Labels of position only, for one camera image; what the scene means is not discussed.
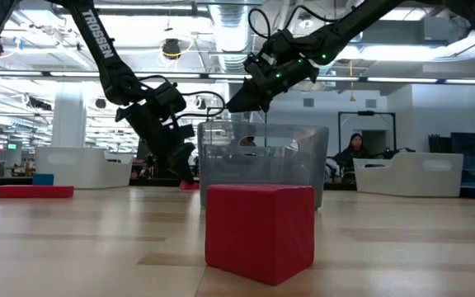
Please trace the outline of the black ceiling track light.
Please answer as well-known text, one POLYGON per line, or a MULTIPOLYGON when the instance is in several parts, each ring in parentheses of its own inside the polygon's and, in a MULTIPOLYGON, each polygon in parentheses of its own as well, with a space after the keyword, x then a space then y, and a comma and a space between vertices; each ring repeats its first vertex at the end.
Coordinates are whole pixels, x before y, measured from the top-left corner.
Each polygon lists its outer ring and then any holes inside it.
POLYGON ((28 97, 28 102, 26 103, 26 105, 35 110, 42 110, 42 111, 53 110, 53 107, 49 103, 42 101, 40 99, 37 99, 35 97, 28 97))

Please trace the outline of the black metal gantry frame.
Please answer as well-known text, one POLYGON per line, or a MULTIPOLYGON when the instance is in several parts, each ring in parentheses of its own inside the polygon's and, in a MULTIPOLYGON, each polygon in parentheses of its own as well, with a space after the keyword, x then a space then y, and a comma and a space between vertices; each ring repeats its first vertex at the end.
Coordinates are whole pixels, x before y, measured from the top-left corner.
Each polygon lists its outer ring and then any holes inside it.
POLYGON ((344 125, 342 122, 343 115, 354 115, 354 116, 391 116, 392 117, 392 128, 393 128, 393 150, 397 151, 397 116, 395 112, 379 112, 379 111, 338 111, 337 112, 337 138, 338 138, 338 150, 339 152, 342 150, 342 126, 344 125))

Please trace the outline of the white building pillar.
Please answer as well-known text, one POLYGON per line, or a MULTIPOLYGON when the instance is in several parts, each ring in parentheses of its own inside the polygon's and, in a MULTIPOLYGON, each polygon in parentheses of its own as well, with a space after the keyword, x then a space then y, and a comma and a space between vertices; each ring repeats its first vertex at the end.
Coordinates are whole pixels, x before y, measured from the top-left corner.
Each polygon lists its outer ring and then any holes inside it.
POLYGON ((51 145, 83 147, 85 144, 86 98, 81 82, 61 82, 54 98, 51 145))

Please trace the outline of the dark blue storage shelf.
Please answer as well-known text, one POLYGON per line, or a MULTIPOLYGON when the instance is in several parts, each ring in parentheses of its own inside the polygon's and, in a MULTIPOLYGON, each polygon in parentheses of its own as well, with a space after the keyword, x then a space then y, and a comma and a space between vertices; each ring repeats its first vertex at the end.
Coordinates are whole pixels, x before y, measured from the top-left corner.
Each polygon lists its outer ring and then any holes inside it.
POLYGON ((452 132, 449 137, 428 136, 431 153, 456 153, 463 156, 462 186, 475 187, 475 133, 452 132))

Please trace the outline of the silver round ventilation duct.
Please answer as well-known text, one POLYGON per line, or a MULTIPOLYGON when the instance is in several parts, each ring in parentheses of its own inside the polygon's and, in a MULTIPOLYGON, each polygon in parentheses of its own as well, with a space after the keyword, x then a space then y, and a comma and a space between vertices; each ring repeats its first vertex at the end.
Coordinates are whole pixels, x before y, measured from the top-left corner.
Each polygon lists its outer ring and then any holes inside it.
POLYGON ((209 5, 214 22, 214 42, 220 68, 224 73, 243 73, 243 63, 250 49, 249 7, 209 5))

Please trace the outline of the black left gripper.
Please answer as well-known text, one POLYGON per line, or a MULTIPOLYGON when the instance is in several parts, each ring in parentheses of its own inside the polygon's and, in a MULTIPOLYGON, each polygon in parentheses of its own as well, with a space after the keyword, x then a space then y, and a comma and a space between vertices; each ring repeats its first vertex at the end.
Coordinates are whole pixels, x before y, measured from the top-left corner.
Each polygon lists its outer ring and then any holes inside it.
POLYGON ((175 174, 181 181, 194 183, 189 158, 195 146, 186 140, 195 135, 192 124, 178 125, 172 117, 171 124, 163 124, 148 108, 148 104, 137 104, 118 108, 116 121, 126 120, 134 132, 145 140, 153 161, 163 169, 175 174))

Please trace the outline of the long ceiling light strip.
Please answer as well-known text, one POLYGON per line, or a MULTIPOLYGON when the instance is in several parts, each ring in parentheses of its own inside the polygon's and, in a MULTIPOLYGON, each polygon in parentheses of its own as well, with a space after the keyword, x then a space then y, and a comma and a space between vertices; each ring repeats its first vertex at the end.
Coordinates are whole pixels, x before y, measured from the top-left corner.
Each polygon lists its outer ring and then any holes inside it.
POLYGON ((43 77, 42 72, 37 71, 3 71, 0 70, 0 77, 43 77))

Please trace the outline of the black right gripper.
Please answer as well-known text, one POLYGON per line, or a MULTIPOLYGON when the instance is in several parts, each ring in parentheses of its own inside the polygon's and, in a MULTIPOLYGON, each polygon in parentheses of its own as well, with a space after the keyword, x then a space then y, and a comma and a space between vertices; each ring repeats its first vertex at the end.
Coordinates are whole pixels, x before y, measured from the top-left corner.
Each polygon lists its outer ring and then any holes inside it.
POLYGON ((226 104, 231 113, 268 111, 275 96, 306 79, 315 83, 319 74, 319 69, 299 53, 280 60, 267 54, 249 54, 244 66, 251 77, 226 104))

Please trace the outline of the clear plastic bin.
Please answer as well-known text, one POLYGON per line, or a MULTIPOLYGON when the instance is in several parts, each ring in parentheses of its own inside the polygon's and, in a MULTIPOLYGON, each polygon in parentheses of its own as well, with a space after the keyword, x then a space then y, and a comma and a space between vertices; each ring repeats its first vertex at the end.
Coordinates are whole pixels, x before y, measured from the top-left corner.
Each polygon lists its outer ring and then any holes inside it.
POLYGON ((203 122, 198 125, 200 205, 215 184, 311 186, 322 206, 329 129, 315 125, 203 122), (240 147, 254 136, 256 147, 240 147))

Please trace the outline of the yellow hanging pendant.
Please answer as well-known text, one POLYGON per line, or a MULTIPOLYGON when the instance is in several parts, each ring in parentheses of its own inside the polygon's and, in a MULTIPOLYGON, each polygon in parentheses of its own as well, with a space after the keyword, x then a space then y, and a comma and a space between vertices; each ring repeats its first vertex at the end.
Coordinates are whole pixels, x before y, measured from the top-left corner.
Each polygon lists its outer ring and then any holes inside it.
MULTIPOLYGON (((349 62, 349 70, 350 70, 350 77, 353 78, 354 77, 353 60, 350 60, 349 62)), ((350 82, 350 101, 356 101, 354 91, 355 91, 355 83, 354 81, 351 81, 350 82)))

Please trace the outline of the long red block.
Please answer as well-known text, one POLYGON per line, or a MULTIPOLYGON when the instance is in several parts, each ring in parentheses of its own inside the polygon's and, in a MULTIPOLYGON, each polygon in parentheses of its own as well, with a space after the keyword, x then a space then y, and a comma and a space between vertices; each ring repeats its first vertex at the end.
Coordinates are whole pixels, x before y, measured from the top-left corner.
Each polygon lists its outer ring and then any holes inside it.
POLYGON ((0 199, 68 199, 73 193, 73 186, 0 186, 0 199))

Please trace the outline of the light grey plastic bin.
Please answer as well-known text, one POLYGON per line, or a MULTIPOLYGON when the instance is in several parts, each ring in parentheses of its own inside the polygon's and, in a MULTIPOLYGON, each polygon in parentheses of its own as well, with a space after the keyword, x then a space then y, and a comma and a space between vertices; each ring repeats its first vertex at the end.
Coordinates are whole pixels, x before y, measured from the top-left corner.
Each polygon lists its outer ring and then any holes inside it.
POLYGON ((397 153, 391 159, 354 160, 357 191, 411 196, 457 197, 463 155, 456 153, 397 153))

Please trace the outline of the red cube block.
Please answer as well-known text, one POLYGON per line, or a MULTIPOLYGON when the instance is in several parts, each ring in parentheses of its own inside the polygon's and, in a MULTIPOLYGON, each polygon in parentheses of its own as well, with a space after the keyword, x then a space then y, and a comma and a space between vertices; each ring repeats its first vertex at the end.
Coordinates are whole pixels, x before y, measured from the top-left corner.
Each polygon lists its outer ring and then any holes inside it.
POLYGON ((313 264, 314 248, 312 187, 222 184, 208 188, 208 266, 267 285, 279 285, 313 264))

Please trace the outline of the black monitor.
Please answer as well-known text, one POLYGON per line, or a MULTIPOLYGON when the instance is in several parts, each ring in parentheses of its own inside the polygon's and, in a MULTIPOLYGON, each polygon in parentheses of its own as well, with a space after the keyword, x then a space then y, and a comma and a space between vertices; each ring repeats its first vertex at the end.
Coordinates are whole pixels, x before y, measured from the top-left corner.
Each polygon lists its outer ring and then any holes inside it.
POLYGON ((140 138, 138 142, 136 158, 144 162, 147 162, 148 160, 153 159, 153 155, 150 152, 148 145, 146 144, 145 140, 142 138, 140 138))

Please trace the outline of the small blue block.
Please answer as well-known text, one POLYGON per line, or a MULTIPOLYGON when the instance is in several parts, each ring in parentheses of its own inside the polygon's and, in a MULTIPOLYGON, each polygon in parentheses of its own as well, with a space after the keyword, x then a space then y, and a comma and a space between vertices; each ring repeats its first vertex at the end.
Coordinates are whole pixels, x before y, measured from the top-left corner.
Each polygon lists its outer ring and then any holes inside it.
POLYGON ((45 173, 35 173, 32 176, 33 186, 52 186, 54 184, 54 175, 45 173))

